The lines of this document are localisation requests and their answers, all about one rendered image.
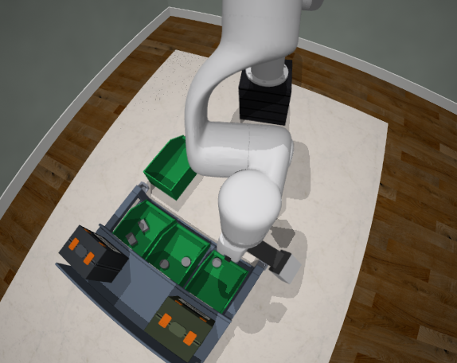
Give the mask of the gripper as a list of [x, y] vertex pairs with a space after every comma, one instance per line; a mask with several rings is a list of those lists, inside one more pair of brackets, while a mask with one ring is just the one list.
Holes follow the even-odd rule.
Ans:
[[217, 251], [220, 254], [225, 255], [225, 260], [228, 262], [238, 262], [248, 249], [249, 248], [238, 248], [230, 244], [225, 239], [223, 233], [221, 233], [219, 240], [217, 241]]

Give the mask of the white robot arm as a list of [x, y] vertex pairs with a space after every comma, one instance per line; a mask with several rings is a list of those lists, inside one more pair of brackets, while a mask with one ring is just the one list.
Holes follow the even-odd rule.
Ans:
[[263, 239], [281, 210], [294, 153], [291, 134], [275, 125], [210, 122], [207, 107], [214, 88], [245, 69], [254, 84], [282, 84], [288, 77], [285, 57], [299, 42], [301, 12], [317, 10], [323, 1], [222, 0], [221, 42], [193, 78], [185, 105], [189, 166], [202, 176], [227, 178], [218, 194], [225, 239], [249, 248], [288, 284], [302, 264]]

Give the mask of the grey shelf rack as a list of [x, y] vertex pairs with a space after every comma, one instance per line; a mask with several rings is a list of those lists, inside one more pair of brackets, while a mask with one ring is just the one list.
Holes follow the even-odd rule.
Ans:
[[[62, 263], [55, 263], [55, 265], [109, 318], [128, 332], [134, 339], [148, 348], [152, 353], [161, 358], [165, 363], [187, 362], [183, 361], [161, 343], [157, 342], [144, 330], [168, 296], [181, 297], [190, 305], [215, 321], [213, 328], [202, 345], [189, 361], [189, 363], [203, 363], [232, 322], [236, 312], [240, 309], [240, 306], [247, 298], [262, 272], [267, 269], [268, 265], [261, 260], [258, 261], [255, 267], [242, 259], [240, 259], [239, 262], [236, 262], [239, 266], [249, 271], [249, 273], [235, 293], [231, 302], [226, 306], [224, 312], [221, 314], [213, 309], [210, 305], [184, 288], [211, 252], [213, 252], [213, 250], [217, 251], [217, 243], [213, 242], [208, 237], [164, 209], [161, 205], [151, 200], [146, 195], [148, 190], [148, 184], [141, 181], [139, 185], [136, 185], [130, 192], [105, 226], [99, 224], [99, 228], [95, 232], [107, 239], [129, 258], [112, 283], [86, 280], [74, 270], [72, 266]], [[209, 250], [205, 253], [184, 287], [181, 287], [152, 264], [148, 263], [112, 233], [137, 199], [140, 200], [138, 204], [147, 199], [164, 213], [173, 217], [177, 223], [211, 244]]]

